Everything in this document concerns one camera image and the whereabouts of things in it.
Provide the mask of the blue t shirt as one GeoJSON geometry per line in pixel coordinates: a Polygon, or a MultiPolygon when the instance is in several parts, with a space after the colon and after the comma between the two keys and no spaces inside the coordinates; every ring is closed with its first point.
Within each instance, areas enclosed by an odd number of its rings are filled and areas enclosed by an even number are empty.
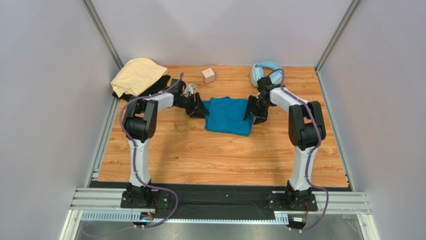
{"type": "Polygon", "coordinates": [[[245,118],[248,100],[243,98],[210,98],[203,101],[209,114],[204,117],[204,129],[211,132],[249,136],[254,122],[250,114],[245,118]]]}

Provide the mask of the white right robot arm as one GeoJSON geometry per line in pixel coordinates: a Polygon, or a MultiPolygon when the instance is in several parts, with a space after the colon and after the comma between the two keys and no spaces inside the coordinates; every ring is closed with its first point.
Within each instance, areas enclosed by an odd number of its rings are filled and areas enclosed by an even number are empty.
{"type": "Polygon", "coordinates": [[[275,106],[288,114],[288,136],[294,146],[294,161],[281,200],[288,209],[298,210],[313,200],[313,163],[326,137],[321,104],[296,96],[282,84],[272,83],[268,76],[257,81],[257,91],[257,96],[248,97],[245,119],[253,117],[254,125],[264,123],[268,119],[269,108],[275,106]]]}

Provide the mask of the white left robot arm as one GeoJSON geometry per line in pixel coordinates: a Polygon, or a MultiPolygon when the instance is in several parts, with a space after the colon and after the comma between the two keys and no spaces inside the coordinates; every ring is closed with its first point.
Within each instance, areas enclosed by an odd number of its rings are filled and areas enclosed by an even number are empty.
{"type": "Polygon", "coordinates": [[[149,170],[150,144],[155,135],[158,113],[178,107],[191,118],[204,118],[209,111],[204,106],[194,83],[173,79],[171,86],[154,94],[132,97],[119,113],[120,127],[128,139],[131,156],[131,174],[121,197],[121,208],[152,207],[155,203],[149,170]]]}

